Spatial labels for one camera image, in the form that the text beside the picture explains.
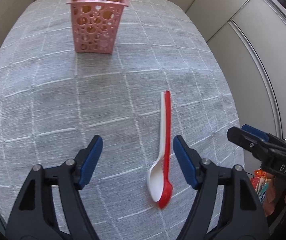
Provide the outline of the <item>pink perforated utensil holder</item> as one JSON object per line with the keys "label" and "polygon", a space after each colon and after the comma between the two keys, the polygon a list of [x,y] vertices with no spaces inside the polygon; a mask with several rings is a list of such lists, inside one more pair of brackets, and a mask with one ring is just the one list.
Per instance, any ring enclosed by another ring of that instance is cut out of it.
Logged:
{"label": "pink perforated utensil holder", "polygon": [[129,0],[69,0],[67,4],[75,52],[111,54]]}

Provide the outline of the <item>orange snack package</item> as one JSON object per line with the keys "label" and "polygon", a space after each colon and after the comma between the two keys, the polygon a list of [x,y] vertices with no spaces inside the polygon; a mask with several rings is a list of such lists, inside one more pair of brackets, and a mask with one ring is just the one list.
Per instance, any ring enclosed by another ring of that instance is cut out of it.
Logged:
{"label": "orange snack package", "polygon": [[265,216],[268,217],[274,212],[275,200],[277,196],[274,186],[274,176],[262,169],[254,171],[251,183],[259,197]]}

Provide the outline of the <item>white plastic spoon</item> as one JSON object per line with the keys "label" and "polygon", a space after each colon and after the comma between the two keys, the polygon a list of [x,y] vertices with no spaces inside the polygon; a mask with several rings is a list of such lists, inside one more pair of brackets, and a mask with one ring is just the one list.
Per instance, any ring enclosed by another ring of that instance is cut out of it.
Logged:
{"label": "white plastic spoon", "polygon": [[159,154],[156,161],[150,167],[147,175],[147,187],[150,196],[155,203],[157,203],[161,199],[164,187],[163,157],[165,154],[165,137],[166,137],[165,93],[161,92]]}

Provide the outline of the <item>red plastic spoon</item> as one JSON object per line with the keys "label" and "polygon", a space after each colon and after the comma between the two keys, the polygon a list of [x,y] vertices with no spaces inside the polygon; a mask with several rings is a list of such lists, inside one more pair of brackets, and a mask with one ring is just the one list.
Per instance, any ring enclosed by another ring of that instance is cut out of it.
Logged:
{"label": "red plastic spoon", "polygon": [[163,154],[163,190],[160,199],[157,201],[160,209],[169,203],[172,197],[173,186],[169,181],[170,153],[171,153],[171,96],[170,91],[163,92],[161,103],[161,147]]}

